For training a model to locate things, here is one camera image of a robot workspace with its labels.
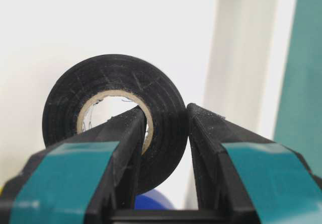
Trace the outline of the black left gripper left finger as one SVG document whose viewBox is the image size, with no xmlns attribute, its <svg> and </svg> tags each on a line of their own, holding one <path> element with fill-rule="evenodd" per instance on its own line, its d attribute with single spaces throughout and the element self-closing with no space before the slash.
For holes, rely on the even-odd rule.
<svg viewBox="0 0 322 224">
<path fill-rule="evenodd" d="M 105 223 L 133 208 L 146 117 L 139 107 L 37 152 L 1 193 L 1 223 Z"/>
</svg>

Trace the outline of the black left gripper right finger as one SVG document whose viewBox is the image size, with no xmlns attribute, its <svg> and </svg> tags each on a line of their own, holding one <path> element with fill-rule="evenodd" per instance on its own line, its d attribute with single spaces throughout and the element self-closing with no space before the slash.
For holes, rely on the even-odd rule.
<svg viewBox="0 0 322 224">
<path fill-rule="evenodd" d="M 304 157 L 196 104 L 187 107 L 198 207 L 229 223 L 321 223 Z"/>
</svg>

